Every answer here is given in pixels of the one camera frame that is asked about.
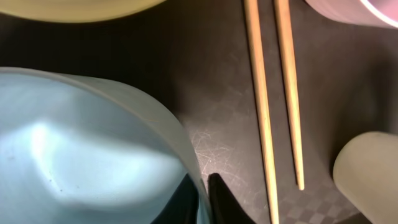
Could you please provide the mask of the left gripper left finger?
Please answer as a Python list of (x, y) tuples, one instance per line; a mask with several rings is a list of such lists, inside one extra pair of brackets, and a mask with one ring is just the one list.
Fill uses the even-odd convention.
[(151, 224), (196, 224), (198, 201), (197, 188), (187, 174)]

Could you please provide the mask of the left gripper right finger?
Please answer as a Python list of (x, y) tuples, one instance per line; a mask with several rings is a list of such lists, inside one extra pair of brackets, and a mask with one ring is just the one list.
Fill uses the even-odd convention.
[(218, 173), (208, 176), (208, 194), (217, 224), (255, 224)]

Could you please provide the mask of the light blue bowl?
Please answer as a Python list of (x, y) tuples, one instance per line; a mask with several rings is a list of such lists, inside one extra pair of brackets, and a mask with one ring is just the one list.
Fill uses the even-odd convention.
[(182, 179), (213, 215), (178, 119), (147, 93), (102, 78), (1, 69), (1, 222), (152, 223)]

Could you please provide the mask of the pale green cup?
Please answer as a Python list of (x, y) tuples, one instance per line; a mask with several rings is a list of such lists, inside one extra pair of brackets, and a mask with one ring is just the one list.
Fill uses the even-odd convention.
[(362, 133), (339, 152), (337, 189), (371, 222), (397, 224), (397, 135)]

